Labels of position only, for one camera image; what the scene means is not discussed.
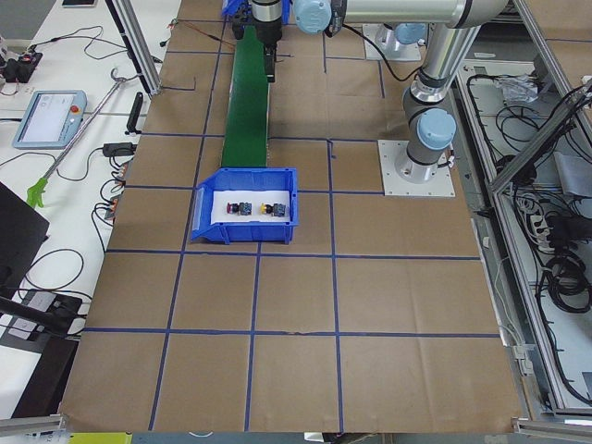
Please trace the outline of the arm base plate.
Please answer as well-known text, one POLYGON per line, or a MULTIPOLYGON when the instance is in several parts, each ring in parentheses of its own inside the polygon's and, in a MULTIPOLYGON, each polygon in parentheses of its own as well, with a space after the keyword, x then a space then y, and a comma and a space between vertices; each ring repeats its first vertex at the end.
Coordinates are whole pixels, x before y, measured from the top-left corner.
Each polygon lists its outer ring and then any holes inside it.
POLYGON ((415 62, 422 58, 418 42, 425 38, 425 23, 364 24, 363 33, 389 61, 415 62))
POLYGON ((453 198, 455 190, 446 155, 433 166, 416 164, 407 141, 378 140, 384 194, 404 198, 453 198))

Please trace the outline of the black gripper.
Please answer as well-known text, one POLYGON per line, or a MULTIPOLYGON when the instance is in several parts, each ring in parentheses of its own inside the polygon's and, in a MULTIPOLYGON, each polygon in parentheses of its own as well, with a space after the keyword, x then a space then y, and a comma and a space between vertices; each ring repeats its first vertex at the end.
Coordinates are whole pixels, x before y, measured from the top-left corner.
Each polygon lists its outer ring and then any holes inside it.
MULTIPOLYGON (((241 40, 247 26, 253 26, 261 43, 277 43, 282 37, 283 4, 280 0, 239 1, 232 14, 232 31, 241 40)), ((277 46, 264 45, 264 71, 268 82, 276 81, 277 46)))

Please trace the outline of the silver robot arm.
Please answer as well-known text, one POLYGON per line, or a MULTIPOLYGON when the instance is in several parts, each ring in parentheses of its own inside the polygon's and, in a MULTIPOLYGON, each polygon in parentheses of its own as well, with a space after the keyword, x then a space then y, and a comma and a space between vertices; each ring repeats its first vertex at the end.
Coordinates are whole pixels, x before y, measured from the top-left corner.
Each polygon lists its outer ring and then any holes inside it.
POLYGON ((282 26, 294 18, 308 34, 334 36, 351 23, 425 23, 435 29, 425 59, 403 95, 410 140, 395 160, 402 179, 424 184, 438 170, 438 160, 449 149, 457 124, 439 108, 480 27, 506 6, 503 1, 226 1, 236 39, 252 26, 263 45, 268 81, 275 79, 277 45, 282 26))

